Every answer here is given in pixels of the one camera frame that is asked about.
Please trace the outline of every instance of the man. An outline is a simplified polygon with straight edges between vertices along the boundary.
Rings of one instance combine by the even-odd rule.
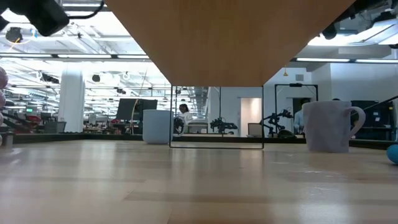
[[[303,104],[308,103],[310,100],[308,98],[304,98],[301,100],[301,108],[298,112],[294,114],[294,133],[302,134],[304,130],[304,117],[303,117]]]

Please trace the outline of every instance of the person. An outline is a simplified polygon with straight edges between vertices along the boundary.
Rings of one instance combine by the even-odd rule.
[[[180,112],[178,116],[183,118],[185,124],[193,120],[192,114],[189,112],[188,106],[185,103],[180,105]]]
[[[304,117],[303,117],[303,104],[308,103],[309,99],[302,99],[301,100],[301,108],[298,112],[294,114],[294,131],[297,134],[303,133],[304,130]]]

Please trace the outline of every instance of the blue ball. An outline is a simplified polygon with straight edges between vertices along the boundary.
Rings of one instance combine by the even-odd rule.
[[[398,144],[387,148],[387,157],[391,162],[398,164]]]

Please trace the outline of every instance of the white mug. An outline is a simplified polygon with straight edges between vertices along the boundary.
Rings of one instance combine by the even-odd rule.
[[[350,130],[350,112],[359,119]],[[349,140],[365,123],[365,112],[348,101],[316,101],[303,104],[304,133],[310,151],[348,152]]]

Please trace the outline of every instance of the white trash bin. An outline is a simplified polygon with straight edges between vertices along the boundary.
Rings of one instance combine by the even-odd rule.
[[[170,127],[171,117],[171,111],[144,110],[144,119],[142,120],[142,139],[144,142],[148,144],[168,144],[170,133],[173,136],[173,122]]]

